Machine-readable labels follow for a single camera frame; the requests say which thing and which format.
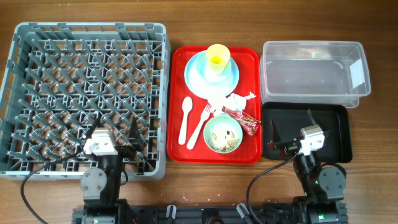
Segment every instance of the red tray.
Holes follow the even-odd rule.
[[[203,128],[206,125],[206,121],[200,131],[195,147],[192,150],[187,149],[187,142],[199,123],[201,112],[207,105],[207,100],[195,96],[188,89],[185,84],[184,70],[191,57],[207,48],[185,46],[177,49],[173,54],[169,121],[167,122],[167,154],[177,162],[234,165],[253,164],[262,156],[262,128],[259,128],[255,137],[243,132],[242,143],[235,151],[228,154],[219,154],[209,149],[203,138]],[[233,93],[241,96],[248,95],[250,91],[254,93],[257,97],[247,101],[244,111],[252,117],[261,120],[259,57],[255,51],[247,47],[229,47],[229,51],[239,68],[239,82]],[[183,117],[181,105],[186,96],[192,98],[193,108],[188,114],[187,140],[181,146],[178,143],[178,135],[180,134]]]

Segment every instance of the clear plastic bin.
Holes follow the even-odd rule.
[[[347,108],[371,92],[359,42],[268,41],[260,63],[262,102],[334,103]]]

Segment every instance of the wood grain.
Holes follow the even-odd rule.
[[[350,223],[398,223],[397,1],[0,1],[0,71],[20,22],[161,22],[172,50],[183,45],[253,48],[268,40],[353,40],[363,44],[371,95],[349,110],[354,159],[347,169]],[[206,166],[167,161],[156,183],[128,183],[131,205],[232,205],[245,201],[250,180],[277,161],[254,166]],[[19,181],[0,180],[0,223],[37,223],[21,200]],[[255,203],[289,202],[303,191],[289,164],[259,179]],[[83,205],[78,181],[29,182],[26,195],[49,223],[70,223]]]

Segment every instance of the dish rack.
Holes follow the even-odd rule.
[[[117,145],[138,120],[145,147],[124,159],[129,180],[163,178],[169,60],[162,24],[19,24],[0,92],[0,177],[23,179],[73,154],[99,112]],[[82,152],[31,178],[79,179],[96,165]]]

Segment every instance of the white plastic fork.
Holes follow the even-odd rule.
[[[200,115],[200,121],[199,121],[197,128],[194,130],[193,134],[191,135],[191,138],[189,139],[189,141],[187,143],[187,149],[192,150],[193,147],[195,146],[195,143],[198,140],[198,136],[199,136],[201,127],[203,126],[203,123],[210,117],[210,111],[211,111],[211,106],[207,105]]]

